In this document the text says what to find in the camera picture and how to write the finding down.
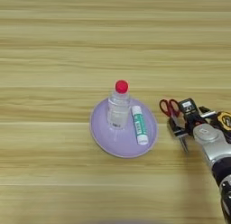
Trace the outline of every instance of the red scissors handle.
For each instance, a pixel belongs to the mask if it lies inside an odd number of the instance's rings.
[[[179,108],[179,104],[178,104],[177,100],[172,98],[169,101],[169,106],[170,106],[170,109],[171,109],[171,112],[173,113],[173,115],[178,117],[180,115],[180,108]]]
[[[171,111],[169,106],[169,101],[166,99],[162,99],[160,101],[160,109],[162,113],[164,113],[167,117],[171,117]]]
[[[160,109],[161,111],[168,117],[180,115],[180,109],[178,102],[175,99],[162,99],[160,101]]]

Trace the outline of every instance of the table surface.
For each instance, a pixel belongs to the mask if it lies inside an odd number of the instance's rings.
[[[231,0],[0,0],[0,222],[223,224],[217,186],[158,108],[231,108]],[[145,156],[104,153],[89,115],[117,79],[159,123]]]

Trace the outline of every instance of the scissors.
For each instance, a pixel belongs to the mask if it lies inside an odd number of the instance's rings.
[[[179,117],[180,115],[180,108],[179,108],[179,104],[175,99],[162,99],[160,101],[160,109],[162,111],[162,113],[164,113],[167,117],[172,118],[172,120],[175,122],[176,126],[180,126],[179,120],[177,117]],[[183,148],[183,150],[185,151],[185,153],[188,153],[188,147],[187,147],[187,143],[185,141],[184,137],[179,137],[181,146]]]

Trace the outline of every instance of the purple plate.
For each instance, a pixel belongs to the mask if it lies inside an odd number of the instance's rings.
[[[116,130],[107,123],[108,100],[101,101],[93,110],[90,118],[90,131],[97,144],[107,153],[123,157],[134,158],[147,153],[157,140],[158,127],[152,112],[140,101],[131,99],[131,105],[142,108],[143,117],[149,137],[148,145],[139,145],[134,132],[132,113],[128,116],[125,129]]]

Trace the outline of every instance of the white cap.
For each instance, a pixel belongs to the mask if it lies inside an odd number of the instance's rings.
[[[147,135],[138,135],[137,141],[139,145],[148,145],[148,136]]]
[[[141,107],[140,106],[133,106],[132,107],[132,112],[133,112],[133,116],[136,115],[136,114],[142,114],[142,110],[141,110]]]

